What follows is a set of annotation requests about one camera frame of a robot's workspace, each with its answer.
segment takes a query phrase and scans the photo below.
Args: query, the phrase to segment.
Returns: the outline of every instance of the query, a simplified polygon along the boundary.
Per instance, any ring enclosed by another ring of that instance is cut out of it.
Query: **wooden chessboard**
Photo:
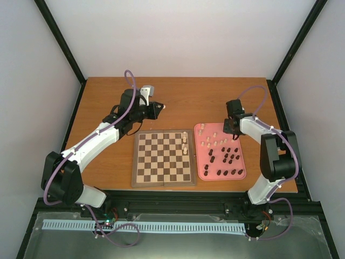
[[[132,187],[195,185],[193,139],[189,129],[137,132]]]

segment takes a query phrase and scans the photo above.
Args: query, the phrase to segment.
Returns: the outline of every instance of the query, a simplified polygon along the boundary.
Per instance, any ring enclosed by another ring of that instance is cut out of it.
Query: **table top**
[[[168,78],[139,77],[137,86],[153,85],[150,99],[165,104],[157,120],[145,120],[142,130],[194,129],[199,123],[224,122],[225,103],[253,85],[267,87],[265,78]],[[97,128],[112,107],[119,104],[124,90],[129,88],[124,78],[88,78],[73,123],[67,148],[72,147]],[[241,102],[246,112],[254,112],[264,96],[262,89],[245,93]],[[270,98],[258,112],[258,117],[279,128]],[[250,189],[261,174],[260,145],[248,136],[241,136],[247,176],[242,180],[203,181],[197,176],[195,186],[136,187],[131,186],[134,154],[134,135],[125,136],[99,154],[82,173],[84,184],[101,189],[187,190],[244,192]],[[294,181],[283,185],[280,192],[297,192]]]

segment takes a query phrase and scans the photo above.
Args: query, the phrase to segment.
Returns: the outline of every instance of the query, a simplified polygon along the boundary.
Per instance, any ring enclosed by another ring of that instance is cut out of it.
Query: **white backdrop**
[[[273,78],[315,0],[47,0],[87,77]]]
[[[344,0],[327,2],[278,84],[311,196],[321,201],[340,258],[345,258],[344,10]]]
[[[16,258],[80,88],[34,1],[0,8],[0,258]]]

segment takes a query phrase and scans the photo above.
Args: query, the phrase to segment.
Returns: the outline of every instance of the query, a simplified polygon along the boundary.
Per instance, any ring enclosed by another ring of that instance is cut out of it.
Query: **black post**
[[[281,79],[282,75],[286,71],[287,67],[289,66],[291,60],[295,56],[297,50],[301,46],[304,38],[307,36],[309,30],[313,26],[314,22],[316,21],[317,17],[319,16],[322,8],[327,3],[327,0],[316,0],[313,8],[311,9],[309,15],[307,16],[305,22],[303,23],[300,31],[298,32],[295,40],[293,41],[289,51],[286,53],[286,56],[280,67],[278,68],[277,72],[275,73],[274,78],[272,79],[273,84],[276,86]]]
[[[56,41],[58,42],[61,50],[63,51],[65,57],[67,58],[68,63],[70,64],[75,76],[77,77],[77,79],[79,80],[79,82],[81,84],[84,84],[86,82],[86,79],[84,78],[84,76],[82,75],[79,66],[77,64],[77,62],[75,61],[73,54],[70,50],[70,48],[68,47],[64,36],[62,35],[58,25],[56,24],[54,17],[52,16],[47,4],[45,3],[44,0],[34,0],[39,11],[41,12],[43,18],[45,19],[46,23],[49,26],[49,29],[51,30],[51,32],[53,33]]]

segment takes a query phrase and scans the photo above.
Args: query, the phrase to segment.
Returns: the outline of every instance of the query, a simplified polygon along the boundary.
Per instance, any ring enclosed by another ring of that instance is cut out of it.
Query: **chessboard square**
[[[157,162],[151,162],[151,169],[152,168],[158,168],[158,163]]]
[[[183,163],[183,168],[189,168],[189,162],[182,162]]]
[[[144,175],[144,182],[150,182],[151,181],[151,175]]]
[[[190,181],[190,175],[189,174],[184,174],[183,175],[183,181]]]
[[[157,182],[164,182],[164,175],[157,175]]]
[[[176,168],[171,168],[170,169],[170,174],[177,174],[177,170],[176,170]]]
[[[170,175],[164,175],[164,182],[170,182]]]
[[[136,182],[143,183],[144,182],[144,176],[143,175],[138,175],[136,177]]]
[[[144,175],[144,169],[138,169],[137,175]]]
[[[145,163],[138,163],[137,168],[138,168],[138,170],[139,169],[145,169]]]
[[[151,175],[151,169],[144,169],[144,175]]]
[[[171,174],[170,175],[170,182],[176,182],[176,180],[177,180],[176,174]]]
[[[176,180],[177,180],[178,182],[183,182],[183,174],[177,174],[177,175],[176,175]]]
[[[190,174],[190,168],[184,168],[183,174]]]
[[[151,175],[151,182],[158,182],[158,175]]]

